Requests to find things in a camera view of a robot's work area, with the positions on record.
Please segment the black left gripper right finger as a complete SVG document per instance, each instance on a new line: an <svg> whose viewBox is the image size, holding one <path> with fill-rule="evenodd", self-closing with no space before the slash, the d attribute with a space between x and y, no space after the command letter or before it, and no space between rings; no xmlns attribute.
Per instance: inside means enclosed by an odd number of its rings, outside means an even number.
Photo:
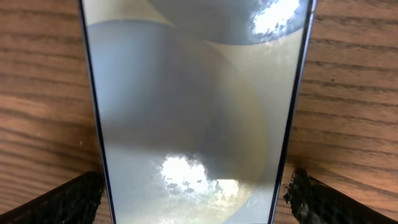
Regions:
<svg viewBox="0 0 398 224"><path fill-rule="evenodd" d="M397 224L397 221L365 206L296 169L286 186L284 200L300 224Z"/></svg>

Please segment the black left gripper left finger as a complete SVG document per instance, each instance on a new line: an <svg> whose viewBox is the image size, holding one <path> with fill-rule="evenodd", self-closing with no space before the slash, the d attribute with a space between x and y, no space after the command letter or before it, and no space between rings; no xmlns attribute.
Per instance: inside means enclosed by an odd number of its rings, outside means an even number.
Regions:
<svg viewBox="0 0 398 224"><path fill-rule="evenodd" d="M1 224L92 224L103 191L103 175L89 171L3 213Z"/></svg>

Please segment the Samsung Galaxy smartphone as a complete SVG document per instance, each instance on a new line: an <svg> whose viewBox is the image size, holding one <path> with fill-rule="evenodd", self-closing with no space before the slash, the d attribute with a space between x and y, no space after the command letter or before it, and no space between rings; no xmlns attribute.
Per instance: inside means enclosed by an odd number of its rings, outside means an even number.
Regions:
<svg viewBox="0 0 398 224"><path fill-rule="evenodd" d="M113 223L272 223L314 0L80 0Z"/></svg>

